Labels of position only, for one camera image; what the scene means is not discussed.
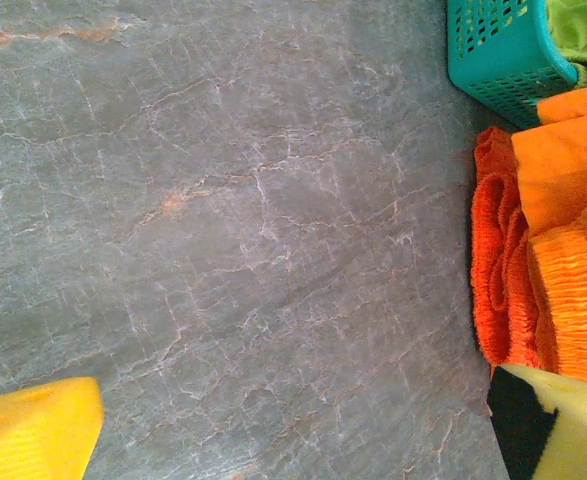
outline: plastic basket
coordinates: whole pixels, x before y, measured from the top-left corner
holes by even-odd
[[[448,58],[454,85],[520,128],[539,125],[539,100],[577,83],[544,0],[449,0]]]

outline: marble floor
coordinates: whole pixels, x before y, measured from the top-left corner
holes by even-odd
[[[444,0],[0,1],[0,393],[86,479],[506,479]]]

